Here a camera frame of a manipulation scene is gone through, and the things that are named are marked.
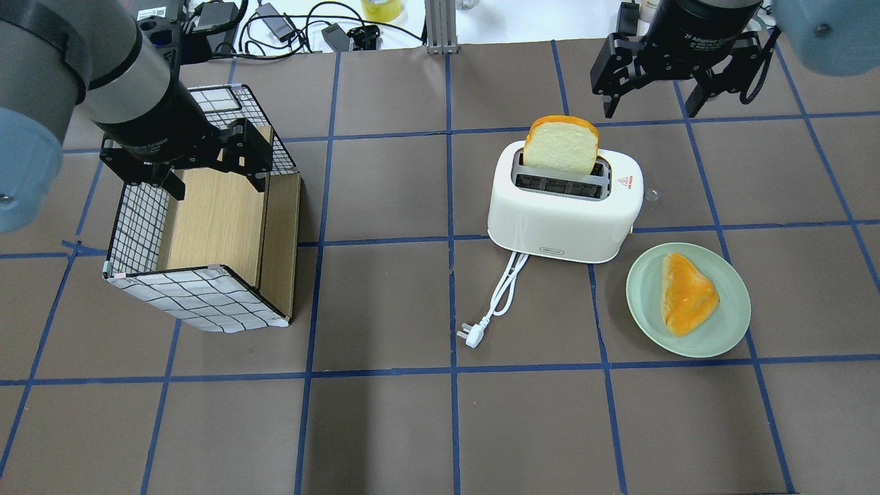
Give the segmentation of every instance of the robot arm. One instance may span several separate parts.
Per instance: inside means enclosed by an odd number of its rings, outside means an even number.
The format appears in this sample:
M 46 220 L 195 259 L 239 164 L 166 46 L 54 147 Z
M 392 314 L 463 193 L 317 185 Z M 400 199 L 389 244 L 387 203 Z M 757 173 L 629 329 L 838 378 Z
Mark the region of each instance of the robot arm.
M 697 85 L 686 111 L 696 116 L 709 98 L 739 93 L 751 103 L 769 68 L 776 38 L 786 31 L 796 55 L 816 72 L 846 76 L 880 63 L 880 37 L 875 0 L 775 0 L 778 27 L 762 47 L 755 32 L 746 32 L 760 0 L 661 0 L 648 33 L 630 40 L 612 33 L 590 71 L 594 94 L 605 101 L 611 118 L 628 92 L 657 80 L 693 78 Z M 716 73 L 714 67 L 727 60 Z M 752 81 L 762 72 L 754 92 Z
M 79 103 L 106 133 L 101 158 L 128 184 L 183 199 L 173 170 L 207 166 L 265 187 L 271 144 L 246 119 L 209 123 L 178 80 L 182 26 L 135 22 L 116 0 L 7 0 L 0 21 L 0 232 L 36 217 Z

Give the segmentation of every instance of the box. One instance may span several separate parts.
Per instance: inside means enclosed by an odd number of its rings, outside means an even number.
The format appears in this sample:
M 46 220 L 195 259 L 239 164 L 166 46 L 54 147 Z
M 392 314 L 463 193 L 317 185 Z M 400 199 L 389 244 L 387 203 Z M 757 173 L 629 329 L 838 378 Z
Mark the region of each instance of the box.
M 268 118 L 245 85 L 191 89 L 218 127 L 247 117 L 263 132 Z M 292 321 L 300 176 L 272 136 L 266 193 L 245 177 L 183 171 L 187 197 L 125 185 L 103 275 L 110 284 L 207 331 L 237 332 Z

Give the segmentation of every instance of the plate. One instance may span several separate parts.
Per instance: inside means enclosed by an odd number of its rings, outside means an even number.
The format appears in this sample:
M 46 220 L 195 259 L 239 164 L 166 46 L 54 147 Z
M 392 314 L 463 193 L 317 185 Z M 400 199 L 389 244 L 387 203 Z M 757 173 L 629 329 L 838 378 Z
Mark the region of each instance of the plate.
M 666 329 L 660 310 L 663 294 L 663 258 L 679 252 L 715 284 L 718 307 L 699 327 L 685 336 Z M 724 258 L 686 242 L 654 246 L 642 253 L 627 275 L 627 304 L 642 332 L 667 351 L 688 358 L 712 358 L 743 339 L 752 318 L 752 302 L 743 279 Z

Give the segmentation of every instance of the metal post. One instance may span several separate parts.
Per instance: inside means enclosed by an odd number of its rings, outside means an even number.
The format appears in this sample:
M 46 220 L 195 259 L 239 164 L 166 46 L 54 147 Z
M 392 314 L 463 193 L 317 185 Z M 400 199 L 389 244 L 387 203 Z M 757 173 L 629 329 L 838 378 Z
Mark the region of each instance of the metal post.
M 425 0 L 428 53 L 458 53 L 455 33 L 455 0 Z

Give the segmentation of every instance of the white toaster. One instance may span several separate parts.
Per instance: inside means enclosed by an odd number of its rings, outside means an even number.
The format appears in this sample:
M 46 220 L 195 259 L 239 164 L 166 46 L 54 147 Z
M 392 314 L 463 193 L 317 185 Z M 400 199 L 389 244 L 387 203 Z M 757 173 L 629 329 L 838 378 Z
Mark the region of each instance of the white toaster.
M 498 158 L 488 233 L 498 246 L 571 262 L 610 261 L 639 210 L 644 183 L 634 159 L 599 150 L 590 174 L 523 165 L 525 141 Z

